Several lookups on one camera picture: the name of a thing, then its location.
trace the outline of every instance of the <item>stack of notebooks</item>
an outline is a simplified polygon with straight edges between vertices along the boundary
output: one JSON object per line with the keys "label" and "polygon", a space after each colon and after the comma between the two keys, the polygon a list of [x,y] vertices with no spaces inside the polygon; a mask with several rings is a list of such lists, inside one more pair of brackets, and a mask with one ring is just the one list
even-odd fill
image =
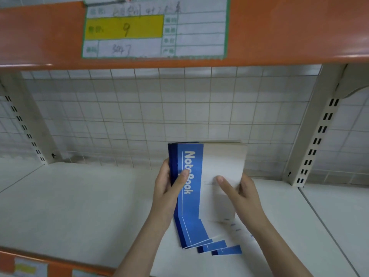
{"label": "stack of notebooks", "polygon": [[198,253],[241,254],[240,240],[251,234],[235,215],[235,209],[216,182],[222,175],[237,187],[244,169],[247,146],[240,143],[169,143],[170,181],[183,169],[188,180],[179,193],[174,213],[183,249]]}

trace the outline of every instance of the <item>person's left hand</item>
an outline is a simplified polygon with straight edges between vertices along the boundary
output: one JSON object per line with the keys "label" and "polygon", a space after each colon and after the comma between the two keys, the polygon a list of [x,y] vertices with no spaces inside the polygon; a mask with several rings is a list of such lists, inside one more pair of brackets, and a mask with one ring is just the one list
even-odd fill
{"label": "person's left hand", "polygon": [[189,171],[184,169],[173,186],[170,186],[169,172],[169,160],[166,159],[155,180],[154,198],[149,214],[149,218],[153,219],[156,223],[160,223],[164,231],[168,229],[172,221],[177,197],[186,184],[189,175]]}

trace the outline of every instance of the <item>orange price rail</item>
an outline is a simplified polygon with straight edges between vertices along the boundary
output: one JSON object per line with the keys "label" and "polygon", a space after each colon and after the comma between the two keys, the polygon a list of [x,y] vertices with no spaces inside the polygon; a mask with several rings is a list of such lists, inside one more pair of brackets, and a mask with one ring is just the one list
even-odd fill
{"label": "orange price rail", "polygon": [[15,270],[14,258],[16,257],[48,264],[48,277],[71,277],[73,269],[108,277],[113,276],[115,271],[114,269],[108,267],[76,263],[39,254],[0,247],[0,272],[5,274],[13,274]]}
{"label": "orange price rail", "polygon": [[369,0],[231,0],[224,60],[82,59],[82,2],[0,10],[0,68],[114,69],[369,60]]}

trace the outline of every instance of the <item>hand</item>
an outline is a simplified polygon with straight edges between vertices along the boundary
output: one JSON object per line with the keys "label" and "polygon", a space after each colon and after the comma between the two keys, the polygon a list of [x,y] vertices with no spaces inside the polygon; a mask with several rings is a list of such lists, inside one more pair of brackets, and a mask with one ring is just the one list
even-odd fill
{"label": "hand", "polygon": [[189,175],[189,170],[184,169],[173,186],[170,186],[169,172],[169,161],[166,159],[155,180],[154,198],[149,214],[149,219],[159,223],[164,231],[168,229],[172,221],[177,197]]}
{"label": "hand", "polygon": [[270,225],[261,207],[254,181],[249,176],[242,174],[239,192],[223,176],[217,176],[217,182],[231,200],[242,223],[252,234]]}

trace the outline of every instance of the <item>forearm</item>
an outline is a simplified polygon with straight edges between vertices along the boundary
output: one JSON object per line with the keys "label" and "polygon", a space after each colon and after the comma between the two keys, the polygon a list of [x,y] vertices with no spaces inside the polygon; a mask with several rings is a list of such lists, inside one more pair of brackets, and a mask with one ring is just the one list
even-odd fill
{"label": "forearm", "polygon": [[114,277],[149,276],[164,233],[165,229],[149,216]]}
{"label": "forearm", "polygon": [[270,222],[265,228],[252,234],[261,247],[274,277],[312,277]]}

